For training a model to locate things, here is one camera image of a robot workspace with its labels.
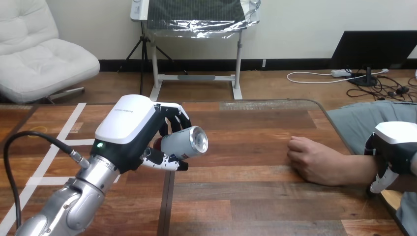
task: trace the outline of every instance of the silver can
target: silver can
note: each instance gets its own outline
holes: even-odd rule
[[[154,147],[159,144],[162,152],[169,156],[173,155],[179,160],[202,155],[209,147],[206,133],[198,126],[192,126],[159,138],[155,141]]]

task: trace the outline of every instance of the human hand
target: human hand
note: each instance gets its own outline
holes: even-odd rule
[[[308,138],[291,137],[291,165],[307,181],[328,186],[349,184],[349,156]]]

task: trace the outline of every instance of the silver robotic arm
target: silver robotic arm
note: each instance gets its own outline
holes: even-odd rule
[[[191,127],[189,117],[178,104],[152,102],[140,95],[123,96],[97,128],[89,160],[71,153],[80,171],[16,235],[78,235],[92,223],[119,174],[142,164],[168,171],[187,170],[186,162],[147,147],[158,131],[162,136],[168,134],[166,118],[173,132]]]

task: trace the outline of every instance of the human arm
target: human arm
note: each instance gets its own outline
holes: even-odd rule
[[[378,172],[377,159],[369,155],[343,155],[308,138],[291,137],[288,143],[291,165],[309,182],[328,186],[368,186]],[[417,192],[417,177],[401,175],[391,190]]]

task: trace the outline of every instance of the white wall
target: white wall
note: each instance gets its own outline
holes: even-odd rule
[[[129,17],[131,0],[47,3],[60,38],[99,59],[124,59],[139,40],[140,25]],[[244,31],[244,59],[330,58],[345,30],[417,30],[417,0],[262,0],[260,18]],[[236,58],[236,36],[157,43],[174,59]],[[139,57],[137,50],[132,58]],[[410,58],[417,58],[417,50]]]

